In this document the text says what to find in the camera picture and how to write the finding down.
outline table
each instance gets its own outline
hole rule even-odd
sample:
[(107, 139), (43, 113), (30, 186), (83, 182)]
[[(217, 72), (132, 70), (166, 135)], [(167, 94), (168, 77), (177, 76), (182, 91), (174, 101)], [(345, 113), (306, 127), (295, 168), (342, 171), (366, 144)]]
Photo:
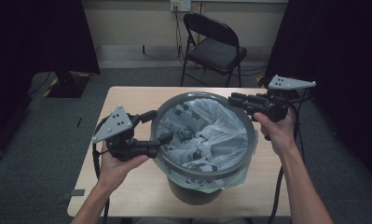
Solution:
[[(117, 105), (128, 113), (143, 114), (158, 109), (175, 95), (190, 91), (207, 91), (228, 97), (232, 92), (263, 93), (263, 89), (241, 88), (180, 88), (180, 87), (113, 87), (107, 93), (99, 120), (107, 117)], [(135, 138), (149, 140), (150, 122), (140, 123)], [(254, 122), (256, 130), (260, 129)], [(84, 189), (84, 196), (72, 197), (68, 214), (75, 216), (97, 179), (93, 169), (92, 145), (81, 168), (75, 189)], [(272, 210), (276, 180), (281, 167), (270, 142), (258, 136), (256, 153), (246, 180), (237, 187), (226, 189), (211, 203), (190, 205), (181, 202), (171, 192), (168, 180), (157, 165), (149, 160), (132, 170), (124, 183), (110, 197), (110, 217), (258, 217), (269, 216)], [(282, 181), (277, 216), (290, 216), (285, 181)]]

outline black stand base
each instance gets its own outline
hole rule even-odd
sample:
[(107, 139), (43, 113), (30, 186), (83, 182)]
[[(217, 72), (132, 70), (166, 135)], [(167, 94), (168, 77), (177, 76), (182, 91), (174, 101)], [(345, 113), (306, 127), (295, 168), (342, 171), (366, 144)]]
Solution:
[(72, 80), (71, 86), (63, 84), (61, 80), (57, 78), (44, 93), (44, 96), (50, 98), (81, 98), (90, 80), (90, 76), (85, 74), (69, 74), (71, 76), (68, 78), (74, 80)]

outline wall outlet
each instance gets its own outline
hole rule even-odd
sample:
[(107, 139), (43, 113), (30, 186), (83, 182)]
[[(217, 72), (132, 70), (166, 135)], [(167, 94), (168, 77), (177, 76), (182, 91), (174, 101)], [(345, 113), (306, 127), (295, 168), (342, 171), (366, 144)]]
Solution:
[(175, 7), (178, 12), (191, 11), (191, 0), (171, 0), (171, 11), (174, 11)]

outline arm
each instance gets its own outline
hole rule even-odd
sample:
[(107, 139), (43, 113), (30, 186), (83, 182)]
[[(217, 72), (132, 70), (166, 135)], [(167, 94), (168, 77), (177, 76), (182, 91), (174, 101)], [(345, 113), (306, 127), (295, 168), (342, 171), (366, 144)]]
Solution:
[(261, 123), (261, 132), (269, 135), (273, 150), (282, 162), (293, 223), (333, 223), (296, 147), (291, 110), (277, 123), (260, 113), (254, 117)]
[[(106, 150), (107, 147), (103, 143), (102, 152)], [(123, 162), (113, 158), (110, 153), (104, 153), (102, 155), (101, 174), (98, 183), (91, 190), (90, 195), (77, 212), (72, 223), (98, 223), (99, 216), (111, 193), (122, 184), (130, 170), (140, 166), (147, 160), (147, 156), (139, 156)]]

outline hand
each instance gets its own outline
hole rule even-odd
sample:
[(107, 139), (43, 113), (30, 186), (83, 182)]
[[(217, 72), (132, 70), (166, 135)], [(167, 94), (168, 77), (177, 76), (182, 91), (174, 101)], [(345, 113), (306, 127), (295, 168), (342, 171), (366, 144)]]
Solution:
[(261, 133), (269, 135), (273, 150), (281, 156), (287, 150), (296, 147), (294, 140), (294, 114), (288, 110), (284, 119), (274, 123), (261, 113), (253, 114), (253, 117), (261, 124)]
[[(103, 142), (102, 152), (107, 150), (106, 143)], [(119, 161), (113, 158), (110, 152), (102, 154), (101, 173), (98, 180), (98, 187), (108, 190), (110, 193), (117, 189), (128, 172), (148, 160), (145, 155), (135, 157), (129, 161)]]

